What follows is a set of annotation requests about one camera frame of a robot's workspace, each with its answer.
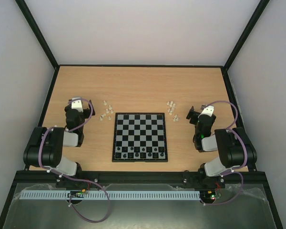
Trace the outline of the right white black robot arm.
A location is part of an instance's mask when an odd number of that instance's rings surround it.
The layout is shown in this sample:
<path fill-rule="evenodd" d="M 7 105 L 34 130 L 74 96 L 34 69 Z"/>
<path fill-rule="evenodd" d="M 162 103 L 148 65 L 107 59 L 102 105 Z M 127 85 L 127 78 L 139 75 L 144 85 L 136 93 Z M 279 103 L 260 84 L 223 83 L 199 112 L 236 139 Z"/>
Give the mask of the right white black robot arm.
<path fill-rule="evenodd" d="M 234 172 L 247 165 L 256 163 L 257 152 L 242 127 L 211 129 L 216 116 L 214 107 L 208 106 L 198 112 L 192 106 L 186 116 L 190 124 L 194 125 L 193 143 L 200 153 L 218 152 L 218 157 L 201 164 L 195 181 L 208 187 L 215 181 L 215 177 L 221 177 Z"/>

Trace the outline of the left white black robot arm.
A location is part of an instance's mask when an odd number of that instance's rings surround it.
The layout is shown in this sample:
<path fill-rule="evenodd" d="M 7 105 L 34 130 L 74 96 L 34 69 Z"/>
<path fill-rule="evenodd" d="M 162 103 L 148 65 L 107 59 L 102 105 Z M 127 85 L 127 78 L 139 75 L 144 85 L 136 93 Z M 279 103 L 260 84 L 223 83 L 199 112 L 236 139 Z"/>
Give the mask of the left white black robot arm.
<path fill-rule="evenodd" d="M 77 162 L 66 158 L 65 147 L 81 147 L 84 125 L 95 115 L 91 100 L 74 97 L 64 108 L 65 127 L 35 127 L 23 153 L 24 164 L 39 167 L 74 181 L 82 180 L 82 168 Z"/>

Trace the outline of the black chess pieces row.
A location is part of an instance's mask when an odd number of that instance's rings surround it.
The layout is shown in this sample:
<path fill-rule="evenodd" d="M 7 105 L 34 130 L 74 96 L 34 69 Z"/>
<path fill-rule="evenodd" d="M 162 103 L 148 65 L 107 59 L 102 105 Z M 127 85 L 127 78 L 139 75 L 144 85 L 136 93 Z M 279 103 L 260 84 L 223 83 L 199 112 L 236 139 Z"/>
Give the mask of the black chess pieces row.
<path fill-rule="evenodd" d="M 114 159 L 123 160 L 166 160 L 164 146 L 117 146 L 113 152 Z"/>

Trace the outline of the black and silver chessboard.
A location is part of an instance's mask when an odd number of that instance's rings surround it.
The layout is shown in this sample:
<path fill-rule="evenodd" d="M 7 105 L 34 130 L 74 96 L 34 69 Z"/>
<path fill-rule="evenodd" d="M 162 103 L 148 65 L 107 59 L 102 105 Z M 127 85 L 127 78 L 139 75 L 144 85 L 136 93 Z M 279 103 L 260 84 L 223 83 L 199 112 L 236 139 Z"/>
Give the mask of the black and silver chessboard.
<path fill-rule="evenodd" d="M 164 113 L 116 113 L 113 149 L 117 146 L 164 146 L 166 160 L 123 160 L 113 162 L 168 162 L 168 147 Z"/>

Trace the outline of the black aluminium frame rail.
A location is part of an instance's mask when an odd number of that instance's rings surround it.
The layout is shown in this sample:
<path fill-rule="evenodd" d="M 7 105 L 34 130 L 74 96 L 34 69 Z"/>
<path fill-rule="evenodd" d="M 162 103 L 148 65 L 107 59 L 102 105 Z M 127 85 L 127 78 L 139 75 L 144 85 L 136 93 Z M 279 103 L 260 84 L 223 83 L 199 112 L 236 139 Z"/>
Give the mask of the black aluminium frame rail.
<path fill-rule="evenodd" d="M 217 184 L 224 187 L 225 184 L 238 184 L 241 178 L 238 174 L 230 174 L 223 178 L 211 177 L 203 178 L 198 172 L 102 172 L 102 171 L 83 171 L 83 179 L 90 180 L 101 186 L 110 184 L 168 184 L 172 187 L 193 188 L 196 190 L 214 189 Z M 59 178 L 53 173 L 45 171 L 18 171 L 16 172 L 13 186 L 20 183 L 55 184 L 56 187 L 72 189 L 87 187 L 87 183 L 71 181 L 67 178 Z"/>

